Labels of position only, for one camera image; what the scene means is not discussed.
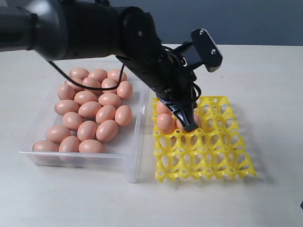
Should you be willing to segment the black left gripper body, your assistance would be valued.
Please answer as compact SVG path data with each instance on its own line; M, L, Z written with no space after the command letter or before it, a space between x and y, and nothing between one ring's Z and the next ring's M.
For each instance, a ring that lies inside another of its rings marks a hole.
M185 60L172 48L162 46L155 58L131 58L117 55L137 78L146 84L157 98L175 113L193 113L201 90L195 84L196 75L184 67Z

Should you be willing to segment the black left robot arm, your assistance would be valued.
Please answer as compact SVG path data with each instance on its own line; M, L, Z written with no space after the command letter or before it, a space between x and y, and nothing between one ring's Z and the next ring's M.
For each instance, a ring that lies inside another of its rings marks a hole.
M150 13L107 1L35 0L1 7L0 49L35 51L49 62L114 55L156 94L187 132L194 119L194 74L162 45Z

